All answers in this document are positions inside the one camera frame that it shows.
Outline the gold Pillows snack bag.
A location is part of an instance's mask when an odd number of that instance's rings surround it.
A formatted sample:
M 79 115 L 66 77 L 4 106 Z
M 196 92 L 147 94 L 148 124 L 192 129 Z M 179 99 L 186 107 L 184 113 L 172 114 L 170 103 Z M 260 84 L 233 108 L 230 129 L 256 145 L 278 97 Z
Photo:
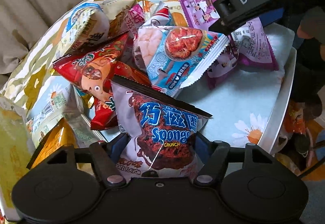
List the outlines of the gold Pillows snack bag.
M 41 140 L 26 168 L 34 168 L 62 146 L 78 147 L 73 129 L 65 118 L 61 118 Z

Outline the red cartoon snack bag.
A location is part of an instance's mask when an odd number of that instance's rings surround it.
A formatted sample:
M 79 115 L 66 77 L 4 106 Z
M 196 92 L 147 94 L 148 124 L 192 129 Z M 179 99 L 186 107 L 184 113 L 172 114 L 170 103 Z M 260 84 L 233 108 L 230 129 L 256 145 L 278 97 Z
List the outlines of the red cartoon snack bag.
M 90 122 L 92 130 L 106 130 L 117 126 L 111 87 L 111 79 L 115 75 L 151 86 L 146 75 L 121 61 L 127 41 L 128 34 L 125 33 L 94 47 L 80 49 L 53 63 L 58 74 L 94 97 L 95 116 Z

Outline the light blue illustrated snack bag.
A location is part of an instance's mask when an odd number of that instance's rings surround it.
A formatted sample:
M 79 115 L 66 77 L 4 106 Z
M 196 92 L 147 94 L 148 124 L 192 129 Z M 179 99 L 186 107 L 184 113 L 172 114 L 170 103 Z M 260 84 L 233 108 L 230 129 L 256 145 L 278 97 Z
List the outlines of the light blue illustrated snack bag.
M 99 132 L 90 129 L 83 102 L 74 86 L 61 76 L 52 76 L 41 88 L 28 116 L 27 127 L 34 146 L 38 146 L 62 118 L 71 126 L 80 148 L 105 140 Z

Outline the white round tray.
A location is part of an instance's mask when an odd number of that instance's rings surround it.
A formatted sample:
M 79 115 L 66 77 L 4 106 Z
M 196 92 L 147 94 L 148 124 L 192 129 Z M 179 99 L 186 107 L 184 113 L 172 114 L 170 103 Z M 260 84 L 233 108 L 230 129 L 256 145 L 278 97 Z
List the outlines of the white round tray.
M 296 54 L 296 49 L 292 47 L 286 64 L 284 65 L 285 75 L 278 97 L 265 130 L 258 142 L 258 146 L 271 155 L 274 155 L 280 148 L 278 143 L 278 134 L 282 127 L 286 109 L 289 104 L 295 74 Z

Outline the green storage box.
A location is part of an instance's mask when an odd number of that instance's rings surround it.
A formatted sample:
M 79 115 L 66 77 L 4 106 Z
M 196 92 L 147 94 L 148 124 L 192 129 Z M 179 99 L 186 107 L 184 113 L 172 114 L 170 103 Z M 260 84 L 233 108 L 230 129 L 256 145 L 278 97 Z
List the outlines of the green storage box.
M 1 96 L 1 213 L 9 222 L 20 217 L 12 202 L 12 189 L 24 176 L 31 155 L 33 141 L 26 127 L 25 111 Z

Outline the blue shrimp cracker bag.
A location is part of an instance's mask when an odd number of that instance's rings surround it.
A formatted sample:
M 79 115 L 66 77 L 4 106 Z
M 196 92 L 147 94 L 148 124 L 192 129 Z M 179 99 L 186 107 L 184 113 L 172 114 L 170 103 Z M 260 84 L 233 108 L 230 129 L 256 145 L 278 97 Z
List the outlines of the blue shrimp cracker bag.
M 228 43 L 223 34 L 191 27 L 142 26 L 134 49 L 152 87 L 176 97 L 202 77 Z

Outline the purple snack bag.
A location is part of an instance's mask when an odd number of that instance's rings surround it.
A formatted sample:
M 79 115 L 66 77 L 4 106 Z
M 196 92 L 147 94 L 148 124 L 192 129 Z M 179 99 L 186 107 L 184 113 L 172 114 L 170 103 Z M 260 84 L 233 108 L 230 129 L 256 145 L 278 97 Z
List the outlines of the purple snack bag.
M 189 27 L 207 30 L 220 18 L 213 6 L 216 0 L 179 1 Z M 259 17 L 236 29 L 228 38 L 228 45 L 206 71 L 210 89 L 223 82 L 238 64 L 271 71 L 279 69 Z

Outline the Sponge Crunch chocolate snack bag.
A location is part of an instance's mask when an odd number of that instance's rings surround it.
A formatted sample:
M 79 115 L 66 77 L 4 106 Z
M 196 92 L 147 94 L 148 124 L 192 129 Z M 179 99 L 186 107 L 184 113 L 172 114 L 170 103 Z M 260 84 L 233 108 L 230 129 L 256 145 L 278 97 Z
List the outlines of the Sponge Crunch chocolate snack bag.
M 130 136 L 117 161 L 125 179 L 193 178 L 202 165 L 196 133 L 212 115 L 118 75 L 111 87 L 119 129 Z

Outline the white blue puffed snack bag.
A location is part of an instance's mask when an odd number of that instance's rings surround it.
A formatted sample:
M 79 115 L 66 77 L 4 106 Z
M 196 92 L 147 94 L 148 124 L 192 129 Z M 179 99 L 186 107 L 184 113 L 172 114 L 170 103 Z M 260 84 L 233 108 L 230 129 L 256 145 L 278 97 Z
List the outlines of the white blue puffed snack bag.
M 82 47 L 93 47 L 107 40 L 110 25 L 103 6 L 86 2 L 75 7 L 63 29 L 55 59 Z

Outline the light blue daisy cloth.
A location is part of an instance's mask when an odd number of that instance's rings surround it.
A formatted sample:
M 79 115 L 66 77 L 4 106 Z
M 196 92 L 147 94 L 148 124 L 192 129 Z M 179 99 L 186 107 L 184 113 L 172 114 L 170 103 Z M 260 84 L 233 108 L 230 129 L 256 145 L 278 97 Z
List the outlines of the light blue daisy cloth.
M 273 48 L 278 71 L 238 65 L 214 89 L 202 77 L 182 90 L 179 100 L 212 114 L 201 133 L 210 141 L 222 140 L 243 147 L 248 137 L 265 130 L 285 75 L 295 33 L 276 23 L 264 29 Z

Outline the pink snack bag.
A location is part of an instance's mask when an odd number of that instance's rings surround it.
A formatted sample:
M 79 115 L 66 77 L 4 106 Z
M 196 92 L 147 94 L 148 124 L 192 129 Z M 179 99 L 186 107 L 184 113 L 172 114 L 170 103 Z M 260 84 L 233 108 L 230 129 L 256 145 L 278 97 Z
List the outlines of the pink snack bag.
M 138 29 L 145 23 L 145 16 L 140 4 L 135 3 L 125 15 L 122 26 L 129 31 L 129 35 L 135 39 Z

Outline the white orange snack bag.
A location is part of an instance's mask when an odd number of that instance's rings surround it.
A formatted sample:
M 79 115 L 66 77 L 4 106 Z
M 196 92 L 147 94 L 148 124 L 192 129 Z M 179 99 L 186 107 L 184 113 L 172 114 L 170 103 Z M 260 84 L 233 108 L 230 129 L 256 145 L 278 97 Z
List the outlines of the white orange snack bag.
M 143 26 L 188 26 L 179 0 L 144 0 L 141 7 Z

